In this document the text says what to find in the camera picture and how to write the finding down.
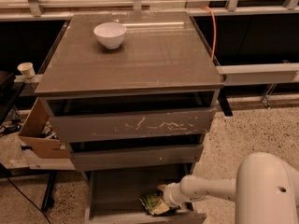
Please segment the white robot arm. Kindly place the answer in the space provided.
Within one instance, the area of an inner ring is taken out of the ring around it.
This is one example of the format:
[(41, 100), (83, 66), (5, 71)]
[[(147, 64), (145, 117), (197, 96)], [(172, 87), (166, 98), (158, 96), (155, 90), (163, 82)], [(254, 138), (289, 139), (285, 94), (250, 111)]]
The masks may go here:
[(269, 153), (248, 155), (233, 179), (186, 175), (158, 189), (163, 192), (154, 209), (158, 215), (212, 196), (235, 203), (235, 224), (299, 224), (299, 172)]

